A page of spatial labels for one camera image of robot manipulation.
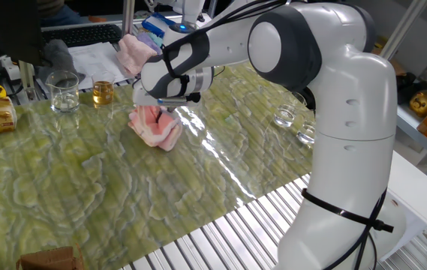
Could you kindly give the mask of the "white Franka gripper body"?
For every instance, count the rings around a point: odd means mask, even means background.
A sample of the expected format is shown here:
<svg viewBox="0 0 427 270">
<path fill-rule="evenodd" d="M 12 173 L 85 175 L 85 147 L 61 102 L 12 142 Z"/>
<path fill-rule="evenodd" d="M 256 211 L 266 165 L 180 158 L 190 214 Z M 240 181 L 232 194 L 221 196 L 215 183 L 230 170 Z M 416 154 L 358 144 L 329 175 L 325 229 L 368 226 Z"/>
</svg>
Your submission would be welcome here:
<svg viewBox="0 0 427 270">
<path fill-rule="evenodd" d="M 141 82 L 132 85 L 133 102 L 137 106 L 161 106 L 161 107 L 195 107 L 200 102 L 200 93 L 194 92 L 186 97 L 154 98 L 143 88 Z"/>
</svg>

